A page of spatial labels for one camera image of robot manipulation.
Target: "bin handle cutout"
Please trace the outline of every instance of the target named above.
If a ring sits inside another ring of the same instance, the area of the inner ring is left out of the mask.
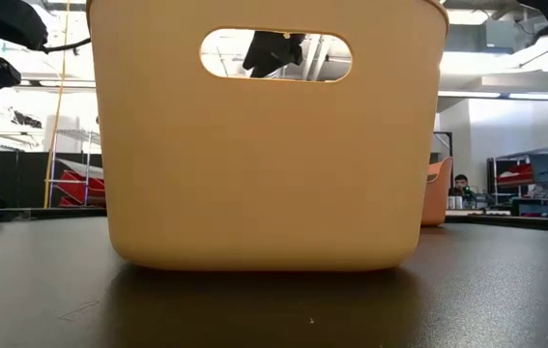
[[[351,70],[346,41],[329,34],[222,28],[201,44],[201,63],[218,77],[335,82]]]

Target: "person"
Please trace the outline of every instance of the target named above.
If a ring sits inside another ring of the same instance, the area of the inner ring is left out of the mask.
[[[454,187],[449,190],[450,196],[464,196],[468,193],[469,179],[464,174],[458,174],[454,178]]]

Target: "black table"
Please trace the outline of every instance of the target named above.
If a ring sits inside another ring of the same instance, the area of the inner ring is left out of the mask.
[[[0,347],[548,347],[548,232],[423,230],[396,270],[127,264],[101,217],[0,224]]]

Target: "ceiling light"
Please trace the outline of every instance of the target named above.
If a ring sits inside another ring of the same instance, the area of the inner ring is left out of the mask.
[[[47,0],[51,4],[67,4],[67,0]],[[86,4],[87,0],[72,0],[72,4]]]
[[[483,10],[447,10],[449,24],[480,25],[493,15],[495,11]]]
[[[507,54],[484,52],[444,52],[439,68],[445,74],[488,74],[509,68]]]
[[[439,91],[439,97],[444,98],[494,99],[499,98],[501,95],[498,92]]]
[[[548,102],[548,93],[511,93],[510,99],[521,101],[545,101]]]

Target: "plastic storage bin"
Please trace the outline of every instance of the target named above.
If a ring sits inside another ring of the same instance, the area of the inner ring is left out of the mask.
[[[447,15],[436,0],[88,3],[110,239],[140,265],[367,271],[418,242]],[[218,28],[332,33],[336,83],[216,77]]]

